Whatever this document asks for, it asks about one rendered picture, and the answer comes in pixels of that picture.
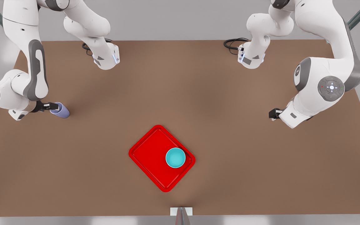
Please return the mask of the purple cup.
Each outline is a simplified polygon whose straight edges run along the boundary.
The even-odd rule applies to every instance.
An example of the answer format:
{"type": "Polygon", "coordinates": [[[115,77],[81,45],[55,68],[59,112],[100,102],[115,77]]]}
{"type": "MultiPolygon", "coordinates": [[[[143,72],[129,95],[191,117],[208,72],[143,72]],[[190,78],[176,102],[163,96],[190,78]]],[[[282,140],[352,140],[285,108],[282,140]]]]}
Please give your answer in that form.
{"type": "Polygon", "coordinates": [[[69,110],[60,102],[55,102],[58,105],[57,109],[51,109],[50,112],[60,118],[68,118],[70,113],[69,110]]]}

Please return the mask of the teal bowl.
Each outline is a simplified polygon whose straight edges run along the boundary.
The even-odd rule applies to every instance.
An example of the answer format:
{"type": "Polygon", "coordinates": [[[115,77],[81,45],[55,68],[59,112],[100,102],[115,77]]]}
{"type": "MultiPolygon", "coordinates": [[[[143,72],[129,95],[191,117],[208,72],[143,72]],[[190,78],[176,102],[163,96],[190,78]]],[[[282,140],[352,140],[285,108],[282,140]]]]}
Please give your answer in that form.
{"type": "Polygon", "coordinates": [[[174,147],[167,151],[165,160],[169,167],[180,168],[186,161],[186,154],[182,149],[174,147]]]}

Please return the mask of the red rectangular tray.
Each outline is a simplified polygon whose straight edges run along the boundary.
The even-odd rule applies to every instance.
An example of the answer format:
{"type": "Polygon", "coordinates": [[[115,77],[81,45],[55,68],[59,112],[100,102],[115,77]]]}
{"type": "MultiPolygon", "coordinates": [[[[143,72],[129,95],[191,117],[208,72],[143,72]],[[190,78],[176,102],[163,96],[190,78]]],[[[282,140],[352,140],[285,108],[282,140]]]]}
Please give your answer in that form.
{"type": "Polygon", "coordinates": [[[129,157],[163,192],[171,191],[196,162],[195,156],[159,124],[130,148],[129,157]],[[171,168],[166,164],[166,153],[174,147],[186,154],[186,161],[180,168],[171,168]]]}

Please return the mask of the silver frame post with foot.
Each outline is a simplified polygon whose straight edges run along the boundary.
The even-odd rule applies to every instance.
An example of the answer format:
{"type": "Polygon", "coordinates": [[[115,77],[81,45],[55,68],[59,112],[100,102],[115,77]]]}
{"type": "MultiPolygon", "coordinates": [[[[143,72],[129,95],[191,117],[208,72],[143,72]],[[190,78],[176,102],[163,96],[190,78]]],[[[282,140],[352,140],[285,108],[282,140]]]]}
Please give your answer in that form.
{"type": "Polygon", "coordinates": [[[175,225],[191,225],[189,216],[193,216],[192,207],[171,207],[170,216],[176,216],[175,225]]]}

